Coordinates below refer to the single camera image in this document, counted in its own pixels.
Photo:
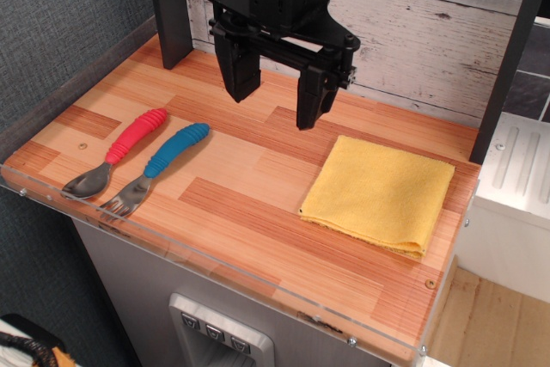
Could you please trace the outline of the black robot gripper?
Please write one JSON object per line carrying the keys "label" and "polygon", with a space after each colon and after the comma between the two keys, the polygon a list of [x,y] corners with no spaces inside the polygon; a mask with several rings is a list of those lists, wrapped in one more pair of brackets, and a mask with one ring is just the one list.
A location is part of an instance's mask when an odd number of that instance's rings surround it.
{"label": "black robot gripper", "polygon": [[330,16],[330,0],[209,1],[217,62],[233,100],[260,86],[260,58],[269,58],[299,71],[296,126],[314,128],[356,70],[358,39]]}

